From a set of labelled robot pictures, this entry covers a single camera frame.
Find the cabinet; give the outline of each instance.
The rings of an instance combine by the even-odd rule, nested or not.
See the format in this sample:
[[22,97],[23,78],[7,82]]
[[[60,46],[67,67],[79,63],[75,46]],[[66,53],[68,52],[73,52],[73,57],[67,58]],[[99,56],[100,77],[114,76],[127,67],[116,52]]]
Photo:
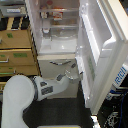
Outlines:
[[31,30],[20,29],[22,19],[17,30],[11,29],[14,18],[9,18],[7,29],[0,31],[0,77],[40,75]]

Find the floor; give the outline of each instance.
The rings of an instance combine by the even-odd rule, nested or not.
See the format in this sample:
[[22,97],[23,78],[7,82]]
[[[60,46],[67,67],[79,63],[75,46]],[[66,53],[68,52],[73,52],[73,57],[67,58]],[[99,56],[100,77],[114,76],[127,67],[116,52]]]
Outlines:
[[30,128],[46,125],[79,125],[92,128],[90,110],[84,106],[83,93],[79,87],[78,97],[34,101],[23,119]]

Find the refrigerator shelf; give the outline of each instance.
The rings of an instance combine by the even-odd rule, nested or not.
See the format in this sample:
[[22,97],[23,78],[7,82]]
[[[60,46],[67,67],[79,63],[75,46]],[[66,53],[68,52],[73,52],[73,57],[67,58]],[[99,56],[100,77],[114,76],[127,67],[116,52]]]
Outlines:
[[[62,20],[66,20],[66,19],[77,19],[78,16],[63,16]],[[54,17],[53,16],[49,16],[48,18],[42,18],[42,20],[53,20]]]
[[78,12],[78,8],[68,8],[68,9],[40,9],[39,12]]
[[77,29],[79,26],[77,24],[72,24],[72,25],[51,25],[49,26],[49,29],[58,29],[58,28],[62,28],[62,29]]

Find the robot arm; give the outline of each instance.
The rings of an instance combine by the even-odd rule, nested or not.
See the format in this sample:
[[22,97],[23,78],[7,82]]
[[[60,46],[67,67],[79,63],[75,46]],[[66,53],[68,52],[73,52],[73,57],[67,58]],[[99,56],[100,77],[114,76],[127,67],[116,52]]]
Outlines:
[[69,79],[62,75],[58,75],[54,80],[45,80],[36,76],[33,82],[23,75],[13,76],[7,82],[3,92],[1,128],[28,128],[22,116],[34,97],[37,101],[41,101],[66,90],[68,85]]

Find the refrigerator door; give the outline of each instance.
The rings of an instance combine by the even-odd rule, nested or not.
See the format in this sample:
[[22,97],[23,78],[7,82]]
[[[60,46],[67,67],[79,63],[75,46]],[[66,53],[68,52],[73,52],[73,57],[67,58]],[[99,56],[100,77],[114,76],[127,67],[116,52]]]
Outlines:
[[98,113],[128,54],[128,17],[119,0],[80,0],[76,60],[85,107]]

